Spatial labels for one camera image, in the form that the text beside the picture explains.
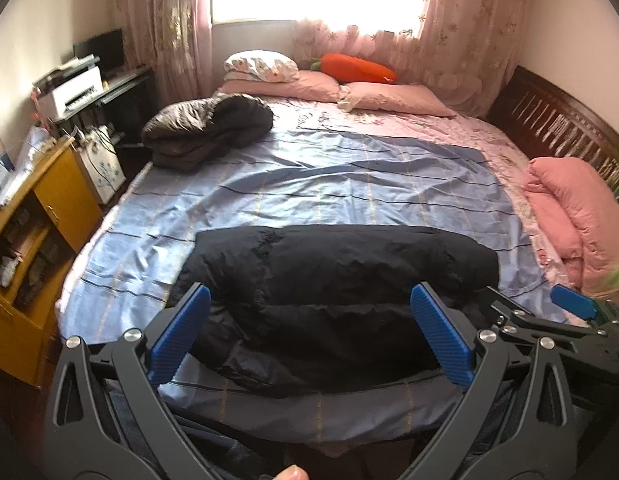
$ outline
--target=black down jacket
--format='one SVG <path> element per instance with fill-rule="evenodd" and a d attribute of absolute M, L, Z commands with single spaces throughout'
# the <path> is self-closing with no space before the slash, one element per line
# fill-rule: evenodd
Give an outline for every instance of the black down jacket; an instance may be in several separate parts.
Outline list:
<path fill-rule="evenodd" d="M 169 105 L 145 125 L 142 139 L 156 166 L 193 171 L 260 139 L 272 124 L 272 109 L 258 97 L 219 94 Z"/>
<path fill-rule="evenodd" d="M 203 231 L 168 306 L 194 282 L 209 287 L 211 316 L 191 353 L 240 386 L 273 397 L 342 392 L 438 367 L 409 306 L 422 281 L 481 328 L 473 299 L 498 286 L 496 253 L 410 226 Z"/>

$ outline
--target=desk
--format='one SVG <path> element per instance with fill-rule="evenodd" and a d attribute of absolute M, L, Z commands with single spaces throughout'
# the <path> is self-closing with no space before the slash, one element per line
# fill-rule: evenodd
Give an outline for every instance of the desk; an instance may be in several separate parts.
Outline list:
<path fill-rule="evenodd" d="M 57 134 L 71 134 L 74 127 L 87 131 L 106 125 L 112 141 L 140 143 L 140 132 L 158 111 L 154 71 L 147 66 L 104 82 L 104 91 L 80 107 L 52 121 Z"/>

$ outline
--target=pink bedding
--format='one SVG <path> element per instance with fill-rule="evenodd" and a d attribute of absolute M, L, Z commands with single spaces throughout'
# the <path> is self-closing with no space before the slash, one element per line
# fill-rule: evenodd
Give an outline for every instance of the pink bedding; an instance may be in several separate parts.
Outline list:
<path fill-rule="evenodd" d="M 569 286 L 565 264 L 542 232 L 523 192 L 529 159 L 498 128 L 484 121 L 455 116 L 441 118 L 394 112 L 354 110 L 345 113 L 331 103 L 264 97 L 276 115 L 276 126 L 295 128 L 298 115 L 308 129 L 333 128 L 372 136 L 416 137 L 437 144 L 455 144 L 480 150 L 512 201 L 534 247 L 538 263 L 553 285 Z"/>
<path fill-rule="evenodd" d="M 572 284 L 619 302 L 619 205 L 595 169 L 575 157 L 535 158 L 525 192 Z"/>

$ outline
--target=window sill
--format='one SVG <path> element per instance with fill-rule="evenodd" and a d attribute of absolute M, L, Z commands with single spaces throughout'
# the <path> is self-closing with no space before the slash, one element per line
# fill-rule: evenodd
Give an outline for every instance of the window sill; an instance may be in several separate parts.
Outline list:
<path fill-rule="evenodd" d="M 243 18 L 240 20 L 230 20 L 227 22 L 214 22 L 212 21 L 211 27 L 238 27 L 240 25 L 254 25 L 255 23 L 296 23 L 296 20 L 262 20 L 259 18 Z"/>

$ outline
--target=wooden headboard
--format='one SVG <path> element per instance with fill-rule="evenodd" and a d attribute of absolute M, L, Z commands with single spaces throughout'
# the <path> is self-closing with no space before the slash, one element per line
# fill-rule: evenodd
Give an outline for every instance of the wooden headboard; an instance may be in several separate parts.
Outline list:
<path fill-rule="evenodd" d="M 487 120 L 529 158 L 577 156 L 589 162 L 619 199 L 619 134 L 549 81 L 517 67 Z"/>

